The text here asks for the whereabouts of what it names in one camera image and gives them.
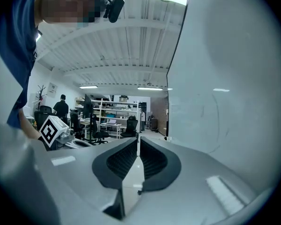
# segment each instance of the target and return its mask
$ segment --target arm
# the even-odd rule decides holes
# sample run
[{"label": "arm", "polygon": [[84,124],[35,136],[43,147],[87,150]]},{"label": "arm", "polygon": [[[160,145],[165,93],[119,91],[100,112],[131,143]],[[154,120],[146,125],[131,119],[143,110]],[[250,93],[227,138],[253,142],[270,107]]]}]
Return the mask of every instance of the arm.
[{"label": "arm", "polygon": [[35,0],[34,2],[34,23],[35,26],[37,27],[42,21],[42,17],[40,15],[40,2],[42,0]]},{"label": "arm", "polygon": [[67,113],[66,113],[66,117],[67,117],[67,114],[69,113],[69,106],[67,106]]},{"label": "arm", "polygon": [[25,117],[23,109],[19,109],[19,119],[23,132],[28,138],[38,139],[41,135],[38,131],[36,131],[28,119]]},{"label": "arm", "polygon": [[57,106],[58,106],[58,105],[57,105],[57,103],[56,103],[56,104],[54,105],[54,107],[53,107],[53,113],[54,113],[54,114],[56,114],[56,112],[57,112]]}]

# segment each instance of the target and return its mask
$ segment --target computer monitor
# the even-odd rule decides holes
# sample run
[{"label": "computer monitor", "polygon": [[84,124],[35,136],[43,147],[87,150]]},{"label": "computer monitor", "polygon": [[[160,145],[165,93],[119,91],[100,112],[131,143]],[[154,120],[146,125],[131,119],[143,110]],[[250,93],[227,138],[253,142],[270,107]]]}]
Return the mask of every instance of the computer monitor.
[{"label": "computer monitor", "polygon": [[85,94],[84,106],[83,106],[83,118],[89,118],[93,114],[94,106],[92,100]]}]

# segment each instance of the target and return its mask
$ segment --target floor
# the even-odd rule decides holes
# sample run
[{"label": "floor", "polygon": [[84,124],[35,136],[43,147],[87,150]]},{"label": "floor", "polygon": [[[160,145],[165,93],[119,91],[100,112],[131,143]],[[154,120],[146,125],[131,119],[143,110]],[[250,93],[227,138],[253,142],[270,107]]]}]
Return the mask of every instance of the floor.
[{"label": "floor", "polygon": [[[156,139],[163,139],[163,136],[160,133],[155,133],[150,130],[145,129],[142,133],[139,134],[139,139],[141,136],[152,137]],[[140,143],[138,143],[137,148],[137,158],[123,180],[123,199],[125,214],[129,214],[131,209],[135,206],[138,200],[141,198],[141,195],[138,195],[138,191],[142,188],[142,183],[145,180],[144,178],[144,167],[141,161],[140,155]]]}]

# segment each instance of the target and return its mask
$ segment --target blue shirt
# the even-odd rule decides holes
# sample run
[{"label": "blue shirt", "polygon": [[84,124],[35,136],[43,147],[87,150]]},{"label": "blue shirt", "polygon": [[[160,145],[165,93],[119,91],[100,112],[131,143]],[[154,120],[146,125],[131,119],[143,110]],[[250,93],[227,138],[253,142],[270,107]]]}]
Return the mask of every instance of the blue shirt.
[{"label": "blue shirt", "polygon": [[7,120],[15,128],[20,128],[18,111],[27,103],[28,81],[37,57],[34,1],[13,0],[9,11],[0,17],[0,56],[23,88]]}]

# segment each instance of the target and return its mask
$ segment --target ceiling beam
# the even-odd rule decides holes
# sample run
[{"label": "ceiling beam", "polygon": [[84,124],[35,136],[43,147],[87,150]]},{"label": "ceiling beam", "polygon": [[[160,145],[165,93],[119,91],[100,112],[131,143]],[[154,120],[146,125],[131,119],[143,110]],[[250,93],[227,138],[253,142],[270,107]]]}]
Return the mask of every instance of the ceiling beam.
[{"label": "ceiling beam", "polygon": [[167,90],[162,90],[162,91],[138,90],[135,87],[131,88],[131,87],[126,86],[125,88],[118,88],[114,85],[110,86],[110,87],[99,87],[98,86],[97,89],[83,89],[81,91],[86,94],[96,93],[96,94],[151,97],[151,98],[163,98],[163,97],[165,98],[168,95]]},{"label": "ceiling beam", "polygon": [[[37,60],[44,57],[46,54],[51,52],[53,49],[58,48],[59,46],[63,45],[64,43],[73,40],[75,38],[78,38],[82,35],[89,34],[92,32],[98,32],[106,29],[112,29],[112,28],[124,28],[124,27],[150,27],[150,28],[156,28],[156,29],[165,29],[166,23],[161,22],[158,20],[149,20],[149,19],[135,19],[135,18],[126,18],[126,19],[119,19],[115,23],[111,23],[108,20],[103,22],[98,22],[89,25],[88,27],[81,28],[79,30],[73,31],[72,33],[69,33],[68,35],[60,38],[53,44],[46,47],[45,50],[43,50],[40,54],[37,56]],[[168,31],[179,33],[181,29],[181,26],[170,24],[167,28]]]},{"label": "ceiling beam", "polygon": [[[99,72],[120,72],[120,71],[134,71],[134,72],[144,72],[151,73],[151,67],[138,67],[138,66],[104,66],[104,67],[88,67],[77,70],[72,70],[64,73],[64,76],[73,76],[78,74],[89,74],[89,73],[99,73]],[[154,73],[166,74],[168,70],[166,68],[155,68]]]},{"label": "ceiling beam", "polygon": [[173,2],[173,3],[170,3],[170,6],[171,6],[170,14],[169,14],[169,16],[168,16],[168,20],[167,20],[167,22],[166,22],[165,29],[163,30],[163,36],[162,36],[161,42],[160,42],[160,44],[159,44],[159,48],[158,48],[158,51],[157,51],[156,56],[155,56],[155,54],[154,54],[155,60],[154,60],[154,62],[153,62],[152,71],[151,71],[151,73],[149,74],[148,82],[151,81],[152,74],[153,74],[153,72],[154,72],[154,70],[155,70],[155,65],[156,65],[157,60],[158,60],[158,58],[159,58],[159,54],[160,54],[161,47],[162,47],[162,45],[163,45],[163,40],[164,40],[164,37],[165,37],[165,33],[168,31],[168,27],[169,27],[169,24],[170,24],[170,18],[171,18],[171,16],[172,16],[172,11],[173,11],[173,8],[174,8],[174,6],[175,6],[175,3],[174,3],[174,2]]},{"label": "ceiling beam", "polygon": [[[122,85],[122,84],[100,84],[100,83],[92,83],[92,84],[80,84],[80,86],[94,86],[94,85],[97,85],[98,88],[110,88],[110,87],[113,87],[113,88],[117,88],[117,89],[136,89],[140,86],[145,86],[145,84],[142,84],[142,85],[134,85],[134,84],[128,84],[128,85]],[[164,86],[151,86],[152,88],[162,88],[164,91],[167,91],[167,87],[166,85]]]}]

